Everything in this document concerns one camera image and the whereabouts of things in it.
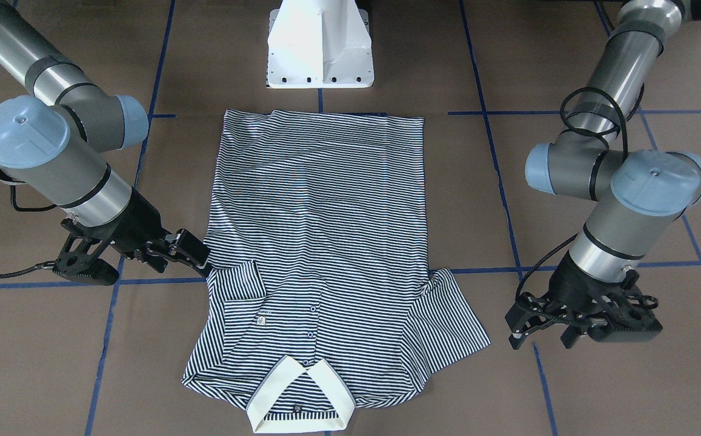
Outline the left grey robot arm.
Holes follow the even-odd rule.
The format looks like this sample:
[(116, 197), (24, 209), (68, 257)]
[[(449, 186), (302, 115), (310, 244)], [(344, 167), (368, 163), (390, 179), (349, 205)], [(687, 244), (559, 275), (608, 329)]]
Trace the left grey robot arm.
[(662, 331), (657, 299), (637, 286), (637, 266), (670, 223), (701, 200), (701, 157), (635, 151), (626, 124), (643, 97), (646, 76), (685, 22), (701, 21), (701, 1), (627, 1), (588, 85), (560, 108), (564, 129), (527, 157), (531, 188), (595, 201), (542, 296), (519, 282), (505, 320), (519, 349), (530, 334), (565, 325), (571, 348), (597, 342), (648, 342)]

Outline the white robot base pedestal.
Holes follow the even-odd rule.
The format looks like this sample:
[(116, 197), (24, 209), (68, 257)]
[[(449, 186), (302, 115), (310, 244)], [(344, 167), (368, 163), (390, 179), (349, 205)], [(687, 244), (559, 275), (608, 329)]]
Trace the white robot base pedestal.
[(369, 88), (375, 81), (361, 1), (283, 1), (269, 14), (267, 44), (270, 88)]

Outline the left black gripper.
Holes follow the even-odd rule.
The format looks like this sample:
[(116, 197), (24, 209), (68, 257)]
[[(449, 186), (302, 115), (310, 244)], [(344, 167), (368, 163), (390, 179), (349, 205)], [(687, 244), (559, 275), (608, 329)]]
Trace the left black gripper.
[(633, 268), (621, 273), (619, 282), (603, 282), (581, 271), (566, 255), (542, 296), (523, 291), (532, 275), (528, 271), (517, 284), (505, 316), (513, 349), (521, 348), (532, 333), (554, 325), (566, 326), (560, 340), (567, 349), (584, 336), (595, 342), (649, 342), (663, 331), (653, 314), (659, 301), (641, 292), (639, 273)]

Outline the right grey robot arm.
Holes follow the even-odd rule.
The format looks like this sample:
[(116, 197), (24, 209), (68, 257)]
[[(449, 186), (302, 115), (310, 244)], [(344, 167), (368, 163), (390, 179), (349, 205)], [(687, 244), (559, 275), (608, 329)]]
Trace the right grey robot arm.
[(0, 65), (26, 90), (0, 103), (0, 179), (10, 188), (32, 186), (67, 215), (57, 258), (35, 269), (112, 285), (117, 268), (101, 259), (112, 246), (157, 273), (176, 262), (207, 277), (209, 248), (185, 229), (167, 231), (156, 207), (102, 157), (147, 138), (143, 106), (131, 96), (109, 96), (6, 1)]

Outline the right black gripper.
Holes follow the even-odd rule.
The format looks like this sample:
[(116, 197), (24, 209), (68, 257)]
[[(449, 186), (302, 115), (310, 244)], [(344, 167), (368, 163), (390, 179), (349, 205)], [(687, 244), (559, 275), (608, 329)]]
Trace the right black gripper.
[[(137, 191), (132, 193), (123, 212), (109, 223), (87, 227), (79, 220), (65, 218), (61, 225), (68, 231), (68, 237), (54, 262), (53, 271), (72, 282), (115, 284), (119, 279), (117, 268), (100, 257), (110, 245), (126, 259), (140, 260), (157, 273), (164, 273), (167, 260), (187, 265), (203, 278), (207, 278), (213, 268), (208, 262), (211, 248), (186, 229), (168, 234), (162, 228), (158, 210)], [(149, 254), (148, 247), (152, 243), (164, 245), (164, 237), (166, 259)]]

